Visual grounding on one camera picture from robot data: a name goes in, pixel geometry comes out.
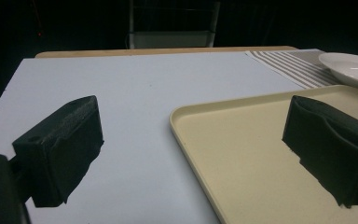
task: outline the striped placemat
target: striped placemat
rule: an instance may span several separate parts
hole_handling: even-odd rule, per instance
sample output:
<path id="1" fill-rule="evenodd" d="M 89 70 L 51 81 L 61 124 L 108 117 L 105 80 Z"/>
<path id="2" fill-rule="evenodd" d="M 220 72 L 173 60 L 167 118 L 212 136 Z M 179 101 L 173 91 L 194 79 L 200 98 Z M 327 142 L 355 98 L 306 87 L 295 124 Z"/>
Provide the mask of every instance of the striped placemat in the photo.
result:
<path id="1" fill-rule="evenodd" d="M 304 89 L 340 84 L 330 70 L 319 61 L 318 56 L 324 52 L 318 49 L 245 53 Z"/>

